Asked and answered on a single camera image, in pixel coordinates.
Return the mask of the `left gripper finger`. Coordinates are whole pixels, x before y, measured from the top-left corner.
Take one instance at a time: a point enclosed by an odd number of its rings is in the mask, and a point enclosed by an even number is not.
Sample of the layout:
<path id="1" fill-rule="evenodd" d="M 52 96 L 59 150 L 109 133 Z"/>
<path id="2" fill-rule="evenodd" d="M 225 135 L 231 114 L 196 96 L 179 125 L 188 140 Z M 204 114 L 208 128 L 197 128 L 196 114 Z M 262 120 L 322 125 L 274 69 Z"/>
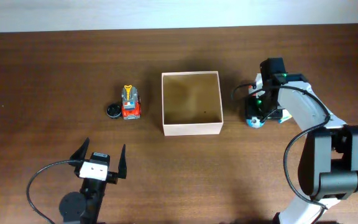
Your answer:
<path id="1" fill-rule="evenodd" d="M 126 145 L 124 144 L 121 151 L 121 156 L 118 164 L 117 176 L 120 179 L 126 179 L 127 177 L 127 164 L 126 164 Z"/>
<path id="2" fill-rule="evenodd" d="M 88 150 L 90 139 L 86 138 L 83 144 L 71 156 L 69 165 L 80 166 L 85 161 L 85 155 Z"/>

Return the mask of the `blue eye ball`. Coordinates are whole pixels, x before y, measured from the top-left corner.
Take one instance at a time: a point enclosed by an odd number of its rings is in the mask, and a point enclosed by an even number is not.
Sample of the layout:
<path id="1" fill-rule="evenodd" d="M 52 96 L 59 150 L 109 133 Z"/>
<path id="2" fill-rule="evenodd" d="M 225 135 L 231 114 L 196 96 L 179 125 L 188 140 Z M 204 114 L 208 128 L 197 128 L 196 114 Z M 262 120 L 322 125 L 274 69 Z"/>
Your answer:
<path id="1" fill-rule="evenodd" d="M 246 124 L 251 128 L 261 128 L 265 123 L 253 116 L 250 119 L 246 119 Z"/>

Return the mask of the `colourful puzzle cube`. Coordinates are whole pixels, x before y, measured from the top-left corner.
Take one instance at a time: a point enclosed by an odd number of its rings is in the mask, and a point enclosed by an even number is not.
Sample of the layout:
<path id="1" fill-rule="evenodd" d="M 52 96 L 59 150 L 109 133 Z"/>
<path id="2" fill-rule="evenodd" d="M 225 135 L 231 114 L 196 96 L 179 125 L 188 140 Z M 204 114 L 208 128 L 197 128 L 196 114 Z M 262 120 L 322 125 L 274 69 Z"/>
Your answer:
<path id="1" fill-rule="evenodd" d="M 292 115 L 287 110 L 282 110 L 282 116 L 278 120 L 279 123 L 283 123 L 292 118 Z"/>

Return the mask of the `black toy wheel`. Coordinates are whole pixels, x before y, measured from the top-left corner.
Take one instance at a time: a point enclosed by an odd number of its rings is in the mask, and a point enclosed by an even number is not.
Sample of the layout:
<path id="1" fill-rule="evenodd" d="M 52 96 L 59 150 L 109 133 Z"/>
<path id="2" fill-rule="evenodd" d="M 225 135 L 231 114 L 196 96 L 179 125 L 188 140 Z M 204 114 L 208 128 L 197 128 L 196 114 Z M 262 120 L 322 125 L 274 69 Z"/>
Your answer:
<path id="1" fill-rule="evenodd" d="M 122 116 L 122 108 L 120 104 L 111 104 L 107 107 L 106 109 L 106 114 L 111 118 L 111 119 L 118 119 Z"/>

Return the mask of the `orange grey toy truck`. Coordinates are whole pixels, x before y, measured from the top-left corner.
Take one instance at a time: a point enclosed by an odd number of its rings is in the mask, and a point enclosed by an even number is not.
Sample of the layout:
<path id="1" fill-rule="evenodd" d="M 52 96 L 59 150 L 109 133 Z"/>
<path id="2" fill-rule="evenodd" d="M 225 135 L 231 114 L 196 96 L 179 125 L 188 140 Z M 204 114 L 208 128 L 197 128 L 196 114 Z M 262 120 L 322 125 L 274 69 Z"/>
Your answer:
<path id="1" fill-rule="evenodd" d="M 132 85 L 124 85 L 121 96 L 122 117 L 125 120 L 139 119 L 141 116 L 141 108 L 137 88 Z"/>

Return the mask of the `red eye ball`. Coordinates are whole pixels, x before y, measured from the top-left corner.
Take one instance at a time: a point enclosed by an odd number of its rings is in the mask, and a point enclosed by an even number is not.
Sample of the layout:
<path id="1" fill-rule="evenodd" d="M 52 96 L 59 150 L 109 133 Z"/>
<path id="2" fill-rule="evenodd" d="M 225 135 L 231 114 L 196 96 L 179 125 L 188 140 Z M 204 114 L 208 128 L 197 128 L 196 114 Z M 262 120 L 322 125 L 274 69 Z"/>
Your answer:
<path id="1" fill-rule="evenodd" d="M 256 83 L 253 83 L 249 86 L 249 96 L 258 98 L 258 93 L 256 91 L 258 90 L 258 86 Z"/>

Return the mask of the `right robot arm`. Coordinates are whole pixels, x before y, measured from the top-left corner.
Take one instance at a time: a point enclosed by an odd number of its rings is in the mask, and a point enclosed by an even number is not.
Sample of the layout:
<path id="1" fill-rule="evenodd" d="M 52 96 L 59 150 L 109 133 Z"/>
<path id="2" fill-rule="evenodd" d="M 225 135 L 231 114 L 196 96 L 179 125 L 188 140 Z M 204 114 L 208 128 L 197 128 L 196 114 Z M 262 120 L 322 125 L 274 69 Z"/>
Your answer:
<path id="1" fill-rule="evenodd" d="M 358 125 L 348 125 L 315 95 L 305 76 L 288 73 L 282 58 L 268 58 L 245 97 L 252 128 L 293 118 L 301 129 L 283 155 L 295 198 L 273 223 L 317 223 L 332 206 L 358 192 Z"/>

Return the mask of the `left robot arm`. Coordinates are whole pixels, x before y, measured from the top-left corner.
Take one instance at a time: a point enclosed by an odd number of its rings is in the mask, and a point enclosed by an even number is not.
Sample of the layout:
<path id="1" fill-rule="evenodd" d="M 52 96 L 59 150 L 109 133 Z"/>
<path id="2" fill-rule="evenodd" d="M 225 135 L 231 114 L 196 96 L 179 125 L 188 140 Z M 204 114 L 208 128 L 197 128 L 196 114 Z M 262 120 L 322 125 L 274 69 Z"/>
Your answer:
<path id="1" fill-rule="evenodd" d="M 59 212 L 64 223 L 97 223 L 108 184 L 116 184 L 127 177 L 126 147 L 123 146 L 118 163 L 118 171 L 109 170 L 110 155 L 93 152 L 86 159 L 90 140 L 87 138 L 81 147 L 70 157 L 69 165 L 75 168 L 74 174 L 83 180 L 77 192 L 66 194 L 59 204 Z"/>

